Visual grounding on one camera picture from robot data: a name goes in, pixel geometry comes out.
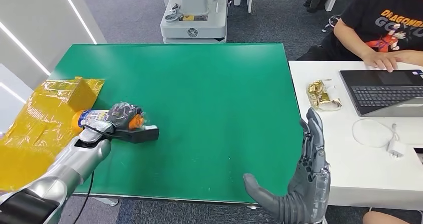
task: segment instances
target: person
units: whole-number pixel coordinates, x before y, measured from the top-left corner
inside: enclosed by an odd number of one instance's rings
[[[364,214],[363,224],[410,224],[410,223],[385,213],[370,211]]]
[[[298,60],[364,61],[397,69],[423,66],[423,0],[354,0],[321,45]]]

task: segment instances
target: green table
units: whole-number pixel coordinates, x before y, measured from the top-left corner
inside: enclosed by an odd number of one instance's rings
[[[160,129],[112,141],[93,194],[251,203],[244,173],[286,193],[302,129],[282,44],[73,45],[50,79],[75,76],[105,79],[93,109],[137,104]]]

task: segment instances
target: black t-shirt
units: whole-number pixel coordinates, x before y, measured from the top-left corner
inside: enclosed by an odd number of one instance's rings
[[[423,0],[354,0],[341,19],[375,51],[423,51]],[[334,61],[360,60],[333,33],[322,46]]]

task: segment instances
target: yellow box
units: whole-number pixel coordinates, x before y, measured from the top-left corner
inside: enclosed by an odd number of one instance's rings
[[[73,115],[94,104],[104,81],[48,80],[39,85],[0,140],[0,190],[16,190],[41,176],[78,134]]]

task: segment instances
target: robot thumb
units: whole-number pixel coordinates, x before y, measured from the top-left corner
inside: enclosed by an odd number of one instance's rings
[[[261,187],[253,174],[244,174],[244,184],[247,193],[261,206],[285,224],[305,223],[306,206],[297,192],[288,193],[279,197]]]

